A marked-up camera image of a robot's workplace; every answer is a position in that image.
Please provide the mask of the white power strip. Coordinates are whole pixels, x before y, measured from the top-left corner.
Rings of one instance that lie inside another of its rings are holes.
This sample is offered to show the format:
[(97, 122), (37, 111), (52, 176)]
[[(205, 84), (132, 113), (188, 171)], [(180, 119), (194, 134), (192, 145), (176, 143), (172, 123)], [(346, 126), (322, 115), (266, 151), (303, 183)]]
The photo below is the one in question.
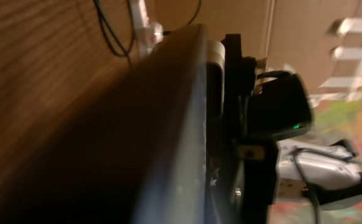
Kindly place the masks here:
[(144, 58), (156, 45), (154, 26), (149, 22), (145, 0), (130, 0), (129, 2), (139, 56)]

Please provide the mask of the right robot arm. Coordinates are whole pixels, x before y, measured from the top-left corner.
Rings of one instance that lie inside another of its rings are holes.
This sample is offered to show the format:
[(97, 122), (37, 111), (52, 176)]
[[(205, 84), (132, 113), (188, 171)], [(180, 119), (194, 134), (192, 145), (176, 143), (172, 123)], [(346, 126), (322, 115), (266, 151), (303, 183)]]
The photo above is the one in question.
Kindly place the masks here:
[(241, 36), (207, 42), (206, 223), (266, 223), (277, 202), (326, 210), (362, 202), (362, 161), (347, 139), (323, 144), (300, 75), (245, 57)]

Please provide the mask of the blue Galaxy smartphone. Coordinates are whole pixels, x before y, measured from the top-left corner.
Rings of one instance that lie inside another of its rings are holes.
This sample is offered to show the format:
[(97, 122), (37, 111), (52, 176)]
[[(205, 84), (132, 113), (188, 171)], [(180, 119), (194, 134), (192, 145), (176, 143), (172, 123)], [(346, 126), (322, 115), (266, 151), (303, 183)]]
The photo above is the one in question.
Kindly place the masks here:
[(0, 223), (202, 223), (207, 40), (187, 25), (0, 166)]

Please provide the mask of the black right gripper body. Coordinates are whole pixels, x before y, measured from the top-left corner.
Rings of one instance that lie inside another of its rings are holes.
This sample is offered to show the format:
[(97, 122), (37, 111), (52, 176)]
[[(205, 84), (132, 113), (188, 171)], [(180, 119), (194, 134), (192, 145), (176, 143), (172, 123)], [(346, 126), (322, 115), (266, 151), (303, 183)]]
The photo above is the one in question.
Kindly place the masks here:
[(206, 121), (206, 223), (266, 223), (274, 203), (278, 148), (248, 123), (248, 103), (256, 81), (257, 60), (244, 57), (241, 34), (227, 34), (223, 114)]

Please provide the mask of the white charger plug adapter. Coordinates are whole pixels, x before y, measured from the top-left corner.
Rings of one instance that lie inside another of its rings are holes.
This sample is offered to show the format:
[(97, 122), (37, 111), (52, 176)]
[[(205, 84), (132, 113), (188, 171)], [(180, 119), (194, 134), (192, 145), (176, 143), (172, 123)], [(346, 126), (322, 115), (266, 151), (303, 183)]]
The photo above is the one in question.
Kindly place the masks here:
[(146, 44), (153, 46), (161, 42), (164, 38), (163, 27), (158, 22), (153, 22), (144, 28), (144, 35), (146, 38)]

